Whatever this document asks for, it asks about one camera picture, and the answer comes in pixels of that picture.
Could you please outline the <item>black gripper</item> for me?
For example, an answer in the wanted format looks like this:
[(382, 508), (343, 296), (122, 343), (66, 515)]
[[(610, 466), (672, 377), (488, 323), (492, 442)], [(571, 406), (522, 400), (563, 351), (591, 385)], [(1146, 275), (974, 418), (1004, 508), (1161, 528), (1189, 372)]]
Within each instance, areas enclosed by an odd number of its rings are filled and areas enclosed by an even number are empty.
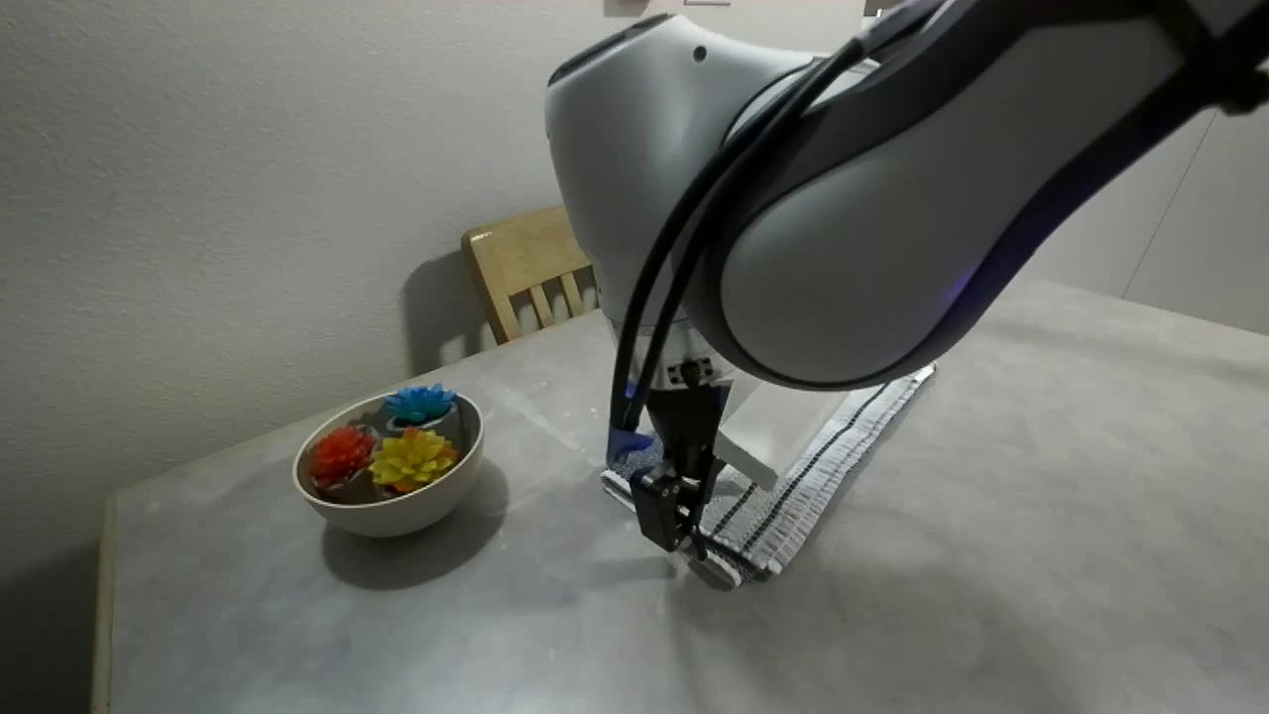
[[(714, 359), (681, 359), (660, 371), (645, 408), (662, 438), (662, 456), (688, 484), (689, 556), (705, 556), (705, 508), (719, 484), (714, 438), (730, 400), (730, 382)], [(652, 472), (631, 479), (637, 528), (662, 550), (681, 542), (676, 484)]]

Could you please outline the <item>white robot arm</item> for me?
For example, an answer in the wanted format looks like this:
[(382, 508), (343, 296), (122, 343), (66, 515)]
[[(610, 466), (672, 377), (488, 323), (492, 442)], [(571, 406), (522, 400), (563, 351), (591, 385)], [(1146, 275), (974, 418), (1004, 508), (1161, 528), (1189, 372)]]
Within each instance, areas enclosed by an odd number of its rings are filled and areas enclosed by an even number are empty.
[(945, 359), (1105, 184), (1206, 109), (1264, 103), (1269, 0), (902, 0), (779, 52), (680, 12), (546, 81), (546, 151), (618, 331), (606, 462), (705, 548), (730, 361), (867, 388)]

